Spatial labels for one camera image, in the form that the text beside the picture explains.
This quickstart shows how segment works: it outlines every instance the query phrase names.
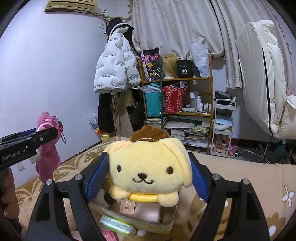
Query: white rolling cart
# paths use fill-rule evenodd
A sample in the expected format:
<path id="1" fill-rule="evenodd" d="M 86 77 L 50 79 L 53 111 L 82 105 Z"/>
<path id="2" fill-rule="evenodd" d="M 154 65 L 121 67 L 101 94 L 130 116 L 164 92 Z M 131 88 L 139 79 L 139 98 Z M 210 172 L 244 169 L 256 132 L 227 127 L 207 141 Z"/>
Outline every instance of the white rolling cart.
<path id="1" fill-rule="evenodd" d="M 221 101 L 227 101 L 227 102 L 229 102 L 229 105 L 228 104 L 217 104 L 218 102 L 221 102 Z M 237 103 L 236 103 L 235 100 L 232 100 L 232 99 L 216 99 L 214 103 L 215 103 L 215 105 L 214 105 L 215 113 L 214 113 L 214 125 L 212 127 L 213 128 L 213 136 L 212 136 L 212 146 L 211 146 L 211 149 L 210 149 L 210 154 L 214 155 L 214 156 L 227 157 L 228 154 L 229 154 L 230 146 L 231 146 L 231 139 L 232 139 L 232 134 L 233 134 L 233 125 L 234 125 L 234 117 L 235 117 L 235 110 L 237 108 Z M 218 131 L 218 130 L 215 130 L 217 109 L 232 110 L 232 113 L 231 113 L 231 118 L 232 118 L 231 131 Z M 227 148 L 227 153 L 220 153 L 220 152 L 213 151 L 213 143 L 214 143 L 214 138 L 215 138 L 216 134 L 226 135 L 226 136 L 228 136 L 230 138 L 228 148 Z"/>

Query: stack of books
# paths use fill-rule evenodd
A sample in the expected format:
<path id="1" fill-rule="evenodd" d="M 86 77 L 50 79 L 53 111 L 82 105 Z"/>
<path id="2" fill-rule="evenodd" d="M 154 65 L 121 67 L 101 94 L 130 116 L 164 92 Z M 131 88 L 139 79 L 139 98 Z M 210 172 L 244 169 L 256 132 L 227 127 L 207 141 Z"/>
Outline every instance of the stack of books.
<path id="1" fill-rule="evenodd" d="M 207 148 L 208 129 L 202 126 L 195 126 L 194 128 L 189 128 L 184 138 L 184 141 L 188 142 L 191 146 Z"/>
<path id="2" fill-rule="evenodd" d="M 165 127 L 170 129 L 171 137 L 179 139 L 182 143 L 207 148 L 209 130 L 206 127 L 173 121 L 168 121 Z"/>
<path id="3" fill-rule="evenodd" d="M 170 130 L 170 136 L 174 138 L 178 138 L 180 141 L 184 140 L 184 137 L 186 135 L 186 132 L 182 129 L 177 130 L 177 129 L 171 129 Z"/>
<path id="4" fill-rule="evenodd" d="M 146 119 L 148 125 L 155 128 L 160 128 L 160 118 L 148 117 Z M 163 125 L 166 123 L 166 117 L 163 117 Z"/>

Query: floral blanket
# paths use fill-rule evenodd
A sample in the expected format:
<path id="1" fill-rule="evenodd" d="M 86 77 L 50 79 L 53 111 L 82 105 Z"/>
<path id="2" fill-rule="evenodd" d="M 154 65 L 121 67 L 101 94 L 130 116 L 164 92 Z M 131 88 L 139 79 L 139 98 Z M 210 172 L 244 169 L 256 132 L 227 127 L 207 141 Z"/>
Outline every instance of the floral blanket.
<path id="1" fill-rule="evenodd" d="M 103 142 L 79 154 L 67 162 L 61 164 L 54 173 L 55 181 L 66 181 L 74 175 L 84 170 L 93 160 L 95 160 L 113 141 L 126 139 L 125 137 L 113 137 L 107 142 Z M 247 178 L 251 181 L 256 194 L 261 202 L 271 240 L 283 229 L 294 210 L 296 209 L 296 182 L 295 165 L 269 165 L 239 161 L 223 157 L 216 157 L 194 153 L 201 164 L 206 165 L 212 173 L 219 173 L 224 179 L 241 181 Z M 20 205 L 20 223 L 26 231 L 30 216 L 42 188 L 42 183 L 38 177 L 28 181 L 16 190 Z M 201 200 L 194 187 L 182 188 L 179 193 L 180 201 L 177 207 L 176 217 L 172 231 L 169 235 L 158 235 L 147 233 L 143 237 L 134 238 L 118 236 L 120 241 L 188 241 L 200 221 L 206 208 L 206 204 Z M 225 202 L 223 217 L 216 234 L 215 240 L 223 237 L 227 225 L 231 199 Z M 72 215 L 69 200 L 65 201 L 65 209 L 72 231 L 75 231 L 76 224 Z M 93 211 L 95 220 L 99 223 L 100 215 Z"/>

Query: strawberry keychain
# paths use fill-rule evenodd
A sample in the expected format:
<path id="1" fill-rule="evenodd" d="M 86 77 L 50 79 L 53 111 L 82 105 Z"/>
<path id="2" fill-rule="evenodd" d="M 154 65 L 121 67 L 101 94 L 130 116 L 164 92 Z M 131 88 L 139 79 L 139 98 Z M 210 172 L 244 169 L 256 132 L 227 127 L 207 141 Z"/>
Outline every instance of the strawberry keychain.
<path id="1" fill-rule="evenodd" d="M 61 121 L 58 121 L 58 124 L 59 124 L 59 130 L 61 131 L 61 134 L 62 134 L 61 139 L 66 144 L 66 138 L 65 138 L 65 135 L 63 133 L 64 126 L 63 126 Z"/>

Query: yellow plush toy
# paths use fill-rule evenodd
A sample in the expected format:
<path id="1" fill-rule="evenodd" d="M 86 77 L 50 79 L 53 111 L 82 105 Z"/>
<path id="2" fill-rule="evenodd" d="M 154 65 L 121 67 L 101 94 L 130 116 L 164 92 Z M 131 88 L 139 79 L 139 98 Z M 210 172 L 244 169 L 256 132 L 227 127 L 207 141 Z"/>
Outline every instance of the yellow plush toy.
<path id="1" fill-rule="evenodd" d="M 144 126 L 129 141 L 117 141 L 106 147 L 112 186 L 116 200 L 159 202 L 164 207 L 178 203 L 182 185 L 192 185 L 191 163 L 177 138 L 163 130 Z"/>

